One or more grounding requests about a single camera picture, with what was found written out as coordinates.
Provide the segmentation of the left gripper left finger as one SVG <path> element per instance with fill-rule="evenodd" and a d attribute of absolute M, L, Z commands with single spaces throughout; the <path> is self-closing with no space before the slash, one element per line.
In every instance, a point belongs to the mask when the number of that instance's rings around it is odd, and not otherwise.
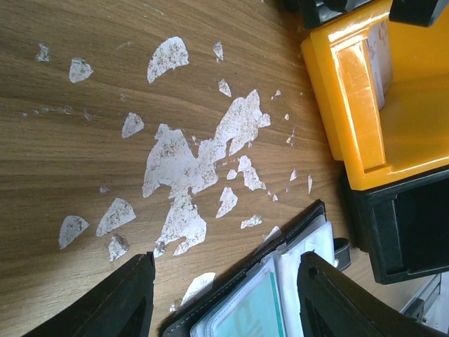
<path fill-rule="evenodd" d="M 154 309 L 152 252 L 138 254 L 26 336 L 148 336 Z"/>

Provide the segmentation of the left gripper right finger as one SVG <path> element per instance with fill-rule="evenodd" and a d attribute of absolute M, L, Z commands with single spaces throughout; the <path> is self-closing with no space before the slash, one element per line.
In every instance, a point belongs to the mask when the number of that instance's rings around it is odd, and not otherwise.
<path fill-rule="evenodd" d="M 297 276 L 305 336 L 445 336 L 371 295 L 314 252 Z"/>

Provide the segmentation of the black leather card holder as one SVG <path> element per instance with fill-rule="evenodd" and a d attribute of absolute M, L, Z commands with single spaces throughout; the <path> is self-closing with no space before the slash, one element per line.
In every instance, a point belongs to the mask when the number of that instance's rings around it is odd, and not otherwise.
<path fill-rule="evenodd" d="M 333 236 L 323 201 L 265 239 L 253 256 L 217 285 L 184 300 L 162 336 L 303 336 L 297 276 L 301 256 L 313 252 L 340 271 L 351 265 L 349 242 Z"/>

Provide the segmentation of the teal VIP card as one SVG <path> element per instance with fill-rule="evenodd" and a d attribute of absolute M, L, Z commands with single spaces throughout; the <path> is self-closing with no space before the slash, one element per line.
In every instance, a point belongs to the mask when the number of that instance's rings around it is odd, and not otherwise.
<path fill-rule="evenodd" d="M 284 336 L 274 273 L 239 289 L 213 316 L 209 331 L 212 336 Z"/>

